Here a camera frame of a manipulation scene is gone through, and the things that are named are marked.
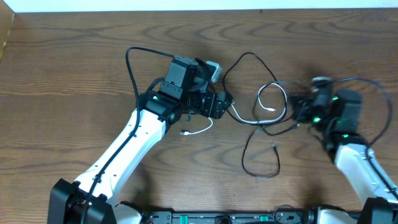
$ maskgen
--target wood grain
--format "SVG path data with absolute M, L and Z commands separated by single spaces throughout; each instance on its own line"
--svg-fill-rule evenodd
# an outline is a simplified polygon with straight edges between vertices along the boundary
M 0 222 L 45 222 L 56 181 L 73 181 L 122 130 L 134 109 L 124 61 L 130 45 L 214 60 L 224 68 L 253 51 L 278 79 L 372 78 L 397 101 L 397 30 L 397 9 L 18 14 L 0 64 Z M 145 52 L 131 58 L 141 92 L 164 77 L 170 63 Z M 254 57 L 230 74 L 227 85 L 243 116 L 251 117 L 254 93 L 269 80 Z M 385 102 L 362 83 L 340 87 L 366 97 L 361 132 L 373 138 L 385 122 Z M 280 106 L 276 89 L 264 97 Z M 179 135 L 206 122 L 194 117 L 173 126 L 142 160 L 120 200 L 179 211 L 263 211 L 283 203 L 361 209 L 348 181 L 304 127 L 253 139 L 247 159 L 254 166 L 275 168 L 267 150 L 272 142 L 282 163 L 279 176 L 259 180 L 240 165 L 253 128 L 224 116 L 203 134 Z M 397 133 L 394 120 L 374 147 L 396 182 Z

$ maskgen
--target brown wooden surface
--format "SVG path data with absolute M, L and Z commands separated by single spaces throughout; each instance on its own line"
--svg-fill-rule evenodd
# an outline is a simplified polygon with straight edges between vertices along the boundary
M 124 61 L 130 45 L 214 60 L 224 68 L 253 51 L 280 80 L 373 78 L 397 101 L 397 30 L 397 9 L 18 14 L 0 64 L 0 222 L 43 223 L 56 181 L 73 181 L 122 130 L 134 109 Z M 132 52 L 131 58 L 140 92 L 165 76 L 170 63 L 145 52 Z M 251 117 L 254 93 L 269 80 L 253 57 L 231 73 L 228 86 L 243 116 Z M 360 131 L 374 137 L 385 121 L 385 103 L 367 85 L 345 87 L 367 98 Z M 273 89 L 264 97 L 276 105 L 279 94 Z M 173 126 L 142 160 L 120 199 L 175 210 L 262 211 L 320 202 L 361 208 L 305 128 L 253 139 L 249 160 L 274 169 L 266 149 L 276 142 L 282 163 L 279 176 L 259 180 L 240 164 L 253 128 L 226 115 L 203 134 L 179 135 L 206 125 L 197 116 Z M 397 133 L 394 120 L 374 146 L 395 182 Z

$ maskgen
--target white backdrop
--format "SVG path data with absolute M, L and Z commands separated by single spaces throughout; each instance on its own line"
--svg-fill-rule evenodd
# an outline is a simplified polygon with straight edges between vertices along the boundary
M 336 9 L 398 7 L 398 0 L 4 0 L 14 12 Z

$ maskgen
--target white cable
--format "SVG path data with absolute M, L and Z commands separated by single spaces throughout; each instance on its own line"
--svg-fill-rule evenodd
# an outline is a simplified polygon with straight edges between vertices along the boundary
M 202 133 L 202 132 L 204 132 L 204 131 L 206 131 L 207 129 L 209 129 L 209 128 L 211 128 L 212 127 L 212 125 L 213 125 L 213 120 L 211 119 L 211 118 L 208 118 L 209 120 L 210 120 L 210 126 L 208 126 L 207 128 L 205 128 L 205 129 L 203 129 L 203 130 L 200 130 L 200 131 L 196 131 L 196 132 L 194 132 L 194 133 L 191 133 L 191 132 L 189 132 L 189 131 L 181 131 L 180 132 L 180 134 L 181 135 L 191 135 L 191 134 L 199 134 L 199 133 Z
M 287 95 L 286 95 L 285 90 L 284 90 L 279 84 L 277 84 L 277 83 L 267 83 L 267 84 L 263 85 L 263 86 L 259 89 L 259 91 L 257 92 L 257 99 L 258 99 L 258 101 L 259 101 L 261 107 L 264 108 L 264 109 L 267 110 L 267 111 L 275 111 L 274 108 L 265 107 L 265 106 L 261 103 L 261 91 L 262 91 L 265 87 L 267 87 L 267 86 L 269 86 L 269 85 L 275 85 L 275 86 L 277 86 L 278 88 L 280 88 L 280 90 L 282 91 L 282 93 L 283 93 L 284 96 L 285 96 L 285 97 L 284 97 L 285 105 L 287 105 Z M 286 111 L 287 111 L 287 108 L 286 108 L 286 106 L 285 106 L 285 107 L 284 107 L 284 110 L 283 110 L 283 112 L 282 112 L 282 114 L 281 114 L 278 118 L 276 118 L 276 119 L 262 120 L 262 121 L 248 121 L 248 120 L 245 120 L 245 119 L 243 119 L 243 118 L 241 118 L 241 117 L 239 116 L 238 112 L 236 111 L 236 108 L 234 107 L 234 103 L 232 103 L 231 106 L 232 106 L 232 109 L 235 111 L 236 116 L 237 116 L 241 121 L 243 121 L 243 122 L 245 122 L 245 123 L 249 123 L 249 124 L 267 124 L 267 123 L 273 123 L 273 122 L 279 121 L 279 120 L 286 114 Z

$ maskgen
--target green component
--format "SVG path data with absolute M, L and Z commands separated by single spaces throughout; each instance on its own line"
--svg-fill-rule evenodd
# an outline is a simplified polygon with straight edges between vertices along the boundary
M 268 222 L 268 217 L 267 216 L 260 217 L 260 222 Z
M 319 121 L 321 121 L 321 119 L 319 117 L 314 117 L 312 121 L 314 123 L 318 123 Z
M 188 224 L 188 215 L 180 215 L 180 224 Z

